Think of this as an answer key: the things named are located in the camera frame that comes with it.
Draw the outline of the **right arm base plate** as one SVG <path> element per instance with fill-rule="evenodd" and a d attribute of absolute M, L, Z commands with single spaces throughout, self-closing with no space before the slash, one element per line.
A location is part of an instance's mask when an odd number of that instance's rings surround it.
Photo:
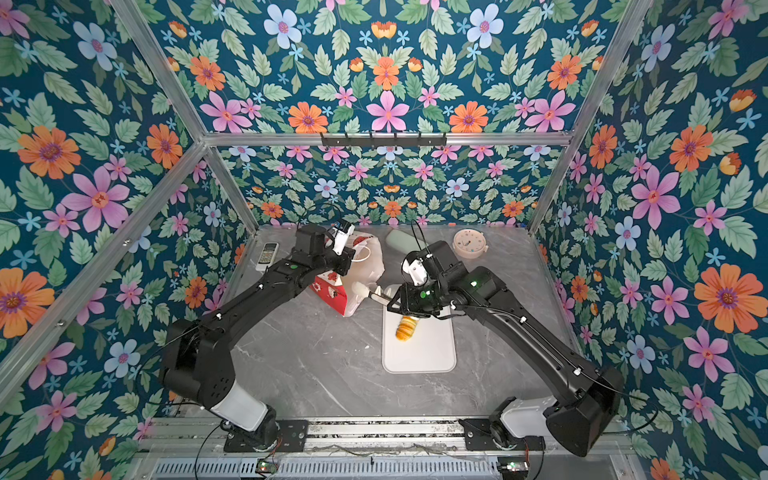
<path fill-rule="evenodd" d="M 461 418 L 458 424 L 464 430 L 465 448 L 469 451 L 543 451 L 543 437 L 517 437 L 508 432 L 500 421 L 486 418 Z"/>

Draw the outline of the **long twisted fake bread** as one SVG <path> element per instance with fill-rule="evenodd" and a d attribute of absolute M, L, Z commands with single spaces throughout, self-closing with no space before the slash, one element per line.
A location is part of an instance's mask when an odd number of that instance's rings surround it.
<path fill-rule="evenodd" d="M 419 320 L 416 318 L 403 316 L 395 331 L 396 339 L 403 342 L 410 340 L 415 333 L 418 323 Z"/>

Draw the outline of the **white red paper bag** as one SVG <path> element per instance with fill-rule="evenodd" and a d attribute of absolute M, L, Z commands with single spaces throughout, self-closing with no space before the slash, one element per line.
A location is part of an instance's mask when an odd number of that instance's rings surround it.
<path fill-rule="evenodd" d="M 310 286 L 325 304 L 342 317 L 351 317 L 366 298 L 353 291 L 355 283 L 366 287 L 375 286 L 382 277 L 385 266 L 379 239 L 370 233 L 353 233 L 346 244 L 355 255 L 350 270 L 345 275 L 333 271 L 318 275 Z"/>

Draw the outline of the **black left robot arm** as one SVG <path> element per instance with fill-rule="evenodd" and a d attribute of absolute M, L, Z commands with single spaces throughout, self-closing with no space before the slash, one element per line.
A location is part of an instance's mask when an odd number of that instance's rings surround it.
<path fill-rule="evenodd" d="M 331 227 L 299 227 L 289 254 L 274 261 L 252 286 L 199 320 L 173 322 L 162 353 L 162 386 L 219 418 L 224 430 L 242 438 L 249 448 L 261 452 L 274 448 L 279 442 L 276 411 L 238 381 L 233 351 L 317 276 L 348 273 L 355 251 L 347 242 L 354 230 L 346 221 Z"/>

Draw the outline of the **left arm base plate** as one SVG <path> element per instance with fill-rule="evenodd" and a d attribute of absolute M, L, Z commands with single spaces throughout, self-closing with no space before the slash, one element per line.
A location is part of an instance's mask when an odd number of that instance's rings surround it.
<path fill-rule="evenodd" d="M 246 431 L 229 421 L 221 424 L 226 433 L 227 453 L 302 452 L 308 438 L 307 420 L 267 420 L 255 431 Z"/>

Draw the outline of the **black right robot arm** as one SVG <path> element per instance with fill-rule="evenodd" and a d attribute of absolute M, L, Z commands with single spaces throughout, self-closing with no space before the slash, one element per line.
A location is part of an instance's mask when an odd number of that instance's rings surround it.
<path fill-rule="evenodd" d="M 394 293 L 355 282 L 355 293 L 413 319 L 467 316 L 497 334 L 549 388 L 546 397 L 511 397 L 489 417 L 488 434 L 502 449 L 530 437 L 550 437 L 586 456 L 618 412 L 621 373 L 597 367 L 542 325 L 505 282 L 486 267 L 468 270 L 444 241 L 406 255 L 406 280 Z"/>

